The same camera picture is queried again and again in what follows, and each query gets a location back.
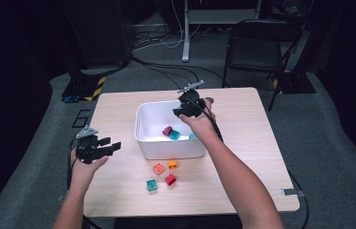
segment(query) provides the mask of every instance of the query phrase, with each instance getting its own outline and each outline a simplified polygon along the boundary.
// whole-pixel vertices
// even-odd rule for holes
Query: teal block
[[[155,191],[157,189],[157,182],[154,179],[147,180],[148,191]]]
[[[174,131],[174,130],[169,134],[169,137],[173,140],[178,140],[179,136],[180,136],[180,133],[177,131]]]
[[[189,139],[197,139],[197,137],[195,136],[195,134],[191,133],[191,134],[189,135]]]

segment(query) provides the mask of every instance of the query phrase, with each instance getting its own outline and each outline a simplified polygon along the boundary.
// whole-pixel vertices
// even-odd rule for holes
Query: orange block
[[[177,169],[178,168],[178,162],[176,160],[169,160],[168,161],[168,167],[169,169]]]

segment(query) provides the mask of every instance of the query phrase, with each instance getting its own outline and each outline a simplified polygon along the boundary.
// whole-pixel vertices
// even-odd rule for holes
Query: person's left hand
[[[85,195],[86,192],[88,192],[89,185],[94,179],[94,173],[104,165],[108,159],[108,156],[104,156],[91,164],[85,164],[76,158],[76,149],[73,149],[71,152],[71,165],[73,162],[74,165],[70,191],[81,192],[82,195]]]

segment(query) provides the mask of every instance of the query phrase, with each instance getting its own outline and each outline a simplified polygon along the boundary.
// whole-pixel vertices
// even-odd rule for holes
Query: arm
[[[58,217],[52,228],[82,228],[83,201],[88,192],[89,185],[94,178],[94,172],[104,165],[108,157],[104,156],[92,164],[85,164],[76,159],[76,150],[71,152],[71,163],[73,165],[73,177],[70,190],[62,204]]]
[[[211,103],[207,99],[204,101],[211,109]],[[283,228],[280,215],[263,183],[218,138],[210,120],[204,114],[197,118],[181,114],[179,118],[192,128],[193,133],[207,149],[222,186],[240,216],[242,227]]]

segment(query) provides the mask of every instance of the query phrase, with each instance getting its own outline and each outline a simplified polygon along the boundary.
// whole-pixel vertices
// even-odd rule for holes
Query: white plastic bin
[[[202,143],[197,138],[189,138],[190,127],[174,115],[173,109],[179,106],[180,102],[173,100],[144,103],[138,107],[135,136],[145,158],[179,159],[205,155]],[[180,133],[177,140],[162,133],[168,126]]]

